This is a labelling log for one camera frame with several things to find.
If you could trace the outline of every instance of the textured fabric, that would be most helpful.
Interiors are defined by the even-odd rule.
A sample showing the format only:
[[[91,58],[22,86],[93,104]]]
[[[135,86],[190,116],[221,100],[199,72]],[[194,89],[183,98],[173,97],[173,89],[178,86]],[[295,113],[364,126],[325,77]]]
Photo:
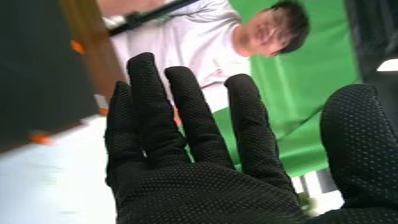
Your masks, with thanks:
[[[201,0],[171,12],[169,16],[112,37],[123,70],[128,59],[151,52],[171,99],[164,70],[171,66],[187,66],[196,73],[206,102],[215,112],[228,107],[228,78],[236,73],[251,74],[249,57],[238,55],[233,47],[240,16],[228,0]]]
[[[347,204],[309,219],[277,158],[251,77],[236,75],[226,83],[240,173],[190,70],[165,71],[187,139],[173,122],[151,54],[130,60],[128,70],[133,86],[117,83],[105,134],[117,223],[398,223],[396,138],[373,87],[347,87],[327,103],[322,138]]]

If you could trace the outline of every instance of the dark panel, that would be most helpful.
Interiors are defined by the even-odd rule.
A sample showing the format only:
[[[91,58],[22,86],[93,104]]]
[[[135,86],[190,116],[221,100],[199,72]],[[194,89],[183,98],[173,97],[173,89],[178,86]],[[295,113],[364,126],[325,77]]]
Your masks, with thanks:
[[[347,0],[359,70],[398,131],[398,72],[379,72],[382,62],[398,58],[398,1]]]
[[[2,2],[0,151],[98,112],[57,1]]]

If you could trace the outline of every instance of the hand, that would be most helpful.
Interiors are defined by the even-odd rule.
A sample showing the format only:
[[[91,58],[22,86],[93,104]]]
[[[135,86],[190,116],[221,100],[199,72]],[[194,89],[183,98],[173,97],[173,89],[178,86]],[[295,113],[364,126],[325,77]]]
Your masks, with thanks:
[[[119,223],[222,223],[226,220],[256,223],[263,222],[270,208],[283,216],[277,219],[283,223],[300,220],[306,216],[277,158],[251,77],[238,75],[226,83],[242,174],[190,70],[183,67],[165,70],[187,138],[173,121],[149,53],[130,60],[128,73],[132,87],[117,83],[105,134],[107,183],[116,195]]]
[[[238,173],[194,74],[183,67],[165,70],[183,137],[153,60],[148,53],[130,60],[132,87],[117,83],[110,102],[107,183],[117,223],[398,223],[398,140],[375,87],[345,87],[327,102],[322,141],[347,203],[309,219],[251,77],[236,75],[226,82]]]

